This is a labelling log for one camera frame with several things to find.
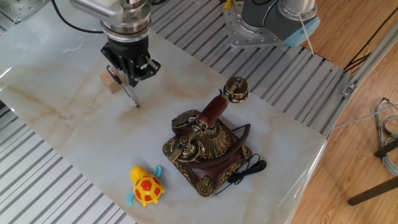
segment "table leg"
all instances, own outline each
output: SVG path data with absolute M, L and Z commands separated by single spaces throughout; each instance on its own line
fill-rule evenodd
M 397 187 L 398 187 L 398 177 L 394 177 L 393 179 L 387 180 L 382 184 L 379 184 L 365 192 L 362 192 L 348 199 L 348 204 L 351 206 L 357 205 L 361 202 L 369 200 L 370 198 L 374 198 L 380 194 L 384 194 Z
M 374 153 L 374 155 L 378 158 L 382 158 L 385 156 L 388 152 L 391 152 L 393 149 L 398 147 L 398 139 L 393 140 L 386 146 L 382 147 L 380 150 Z

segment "metal grate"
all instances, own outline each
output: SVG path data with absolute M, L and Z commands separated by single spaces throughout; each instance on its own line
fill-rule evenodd
M 349 100 L 341 92 L 350 74 L 302 47 L 233 50 L 220 2 L 198 2 L 153 7 L 153 30 L 327 136 Z M 0 223 L 135 223 L 9 108 L 0 110 L 0 179 Z

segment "red telephone handle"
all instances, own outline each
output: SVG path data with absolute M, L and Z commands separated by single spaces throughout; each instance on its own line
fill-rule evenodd
M 223 97 L 216 96 L 201 112 L 199 118 L 203 118 L 209 126 L 212 126 L 227 106 L 228 102 Z

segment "blue turtle fin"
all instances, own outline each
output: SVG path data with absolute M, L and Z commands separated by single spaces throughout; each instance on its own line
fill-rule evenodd
M 155 177 L 160 177 L 162 175 L 162 168 L 160 166 L 156 166 Z
M 132 190 L 127 196 L 127 204 L 132 206 L 132 199 L 134 198 L 134 190 Z

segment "wooden block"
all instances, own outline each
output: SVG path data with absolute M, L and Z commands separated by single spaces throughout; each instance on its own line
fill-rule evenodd
M 125 75 L 120 74 L 114 67 L 111 68 L 115 74 L 120 78 L 123 84 L 127 83 L 127 78 Z M 107 88 L 112 94 L 116 93 L 121 89 L 120 85 L 113 79 L 111 74 L 108 71 L 102 73 L 99 78 L 101 79 L 102 83 L 104 84 L 105 88 Z

